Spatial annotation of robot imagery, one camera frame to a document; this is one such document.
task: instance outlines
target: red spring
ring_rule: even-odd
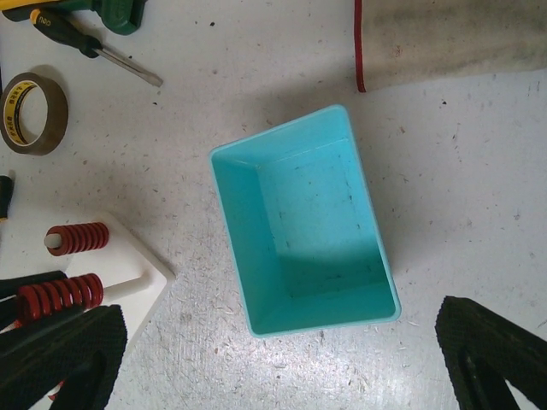
[[[61,236],[61,246],[48,248],[54,256],[77,254],[87,250],[101,249],[109,242],[109,228],[102,222],[81,225],[53,226],[47,235]]]
[[[95,308],[101,304],[103,296],[103,283],[95,273],[21,286],[17,292],[18,319],[23,325],[28,325],[74,305]]]

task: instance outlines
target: red fabric edge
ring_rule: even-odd
[[[356,79],[357,90],[367,92],[365,88],[365,74],[362,66],[362,0],[355,0],[355,15],[353,22],[353,39],[356,46]]]

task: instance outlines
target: turquoise plastic bin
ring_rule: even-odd
[[[344,107],[219,147],[210,160],[254,336],[399,317]]]

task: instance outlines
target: white table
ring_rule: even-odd
[[[4,84],[36,67],[61,83],[70,116],[46,157],[0,148],[0,173],[17,174],[11,220],[0,228],[2,276],[55,267],[43,233],[98,210],[178,275],[126,357],[110,409],[456,409],[433,328],[445,295],[473,298],[547,338],[547,73],[359,95],[352,8],[149,1],[143,26],[126,38],[78,14],[160,74],[161,93],[28,22],[3,20]],[[208,153],[332,103],[354,121],[403,315],[254,339]]]

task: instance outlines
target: roll of tape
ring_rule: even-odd
[[[31,142],[21,130],[21,108],[29,92],[39,88],[45,95],[48,114],[42,133]],[[62,88],[52,79],[35,73],[15,76],[0,98],[3,121],[0,132],[6,144],[15,152],[27,155],[46,155],[59,145],[67,130],[68,104]]]

